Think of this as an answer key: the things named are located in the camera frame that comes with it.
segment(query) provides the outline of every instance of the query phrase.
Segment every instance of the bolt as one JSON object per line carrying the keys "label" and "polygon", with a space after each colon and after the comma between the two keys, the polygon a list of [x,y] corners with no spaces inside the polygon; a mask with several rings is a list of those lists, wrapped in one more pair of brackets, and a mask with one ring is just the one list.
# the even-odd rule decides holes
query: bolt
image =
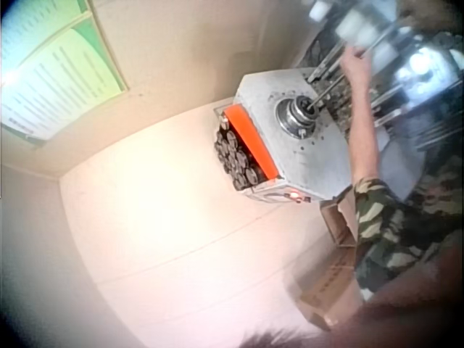
{"label": "bolt", "polygon": [[304,138],[306,136],[306,130],[304,128],[298,130],[298,135],[300,138]]}

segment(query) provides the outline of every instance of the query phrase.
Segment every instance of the person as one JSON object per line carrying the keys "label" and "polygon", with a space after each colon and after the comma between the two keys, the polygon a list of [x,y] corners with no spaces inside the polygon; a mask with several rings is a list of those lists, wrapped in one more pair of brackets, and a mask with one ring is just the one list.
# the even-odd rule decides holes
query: person
{"label": "person", "polygon": [[380,179],[367,54],[348,46],[341,66],[352,87],[349,153],[358,221],[356,279],[367,302],[314,337],[266,333],[240,348],[443,347],[463,335],[463,157],[445,146],[406,202]]}

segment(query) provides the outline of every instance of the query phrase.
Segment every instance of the white wall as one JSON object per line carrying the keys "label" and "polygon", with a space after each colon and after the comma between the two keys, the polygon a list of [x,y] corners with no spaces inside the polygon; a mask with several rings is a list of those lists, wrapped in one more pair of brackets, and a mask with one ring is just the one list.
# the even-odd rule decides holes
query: white wall
{"label": "white wall", "polygon": [[237,194],[193,109],[64,175],[72,237],[107,303],[149,347],[233,347],[255,330],[316,331],[289,289],[331,249],[317,204]]}
{"label": "white wall", "polygon": [[88,274],[57,181],[2,168],[1,311],[27,347],[142,348]]}

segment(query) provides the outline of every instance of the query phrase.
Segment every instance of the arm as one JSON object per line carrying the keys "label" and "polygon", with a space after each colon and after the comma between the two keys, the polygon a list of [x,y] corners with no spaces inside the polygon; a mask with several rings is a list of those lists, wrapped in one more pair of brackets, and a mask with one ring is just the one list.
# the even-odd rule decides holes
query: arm
{"label": "arm", "polygon": [[345,49],[341,59],[344,74],[352,87],[352,124],[349,134],[349,156],[352,182],[378,178],[378,146],[370,109],[370,55],[358,58],[353,47]]}

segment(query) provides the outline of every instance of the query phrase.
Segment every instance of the hand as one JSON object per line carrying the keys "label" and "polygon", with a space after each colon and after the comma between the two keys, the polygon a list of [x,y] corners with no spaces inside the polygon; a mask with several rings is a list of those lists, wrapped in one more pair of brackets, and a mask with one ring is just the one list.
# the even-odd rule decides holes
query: hand
{"label": "hand", "polygon": [[352,46],[345,47],[341,56],[341,68],[347,77],[353,93],[369,92],[372,55],[368,52],[363,58],[359,58],[361,50]]}

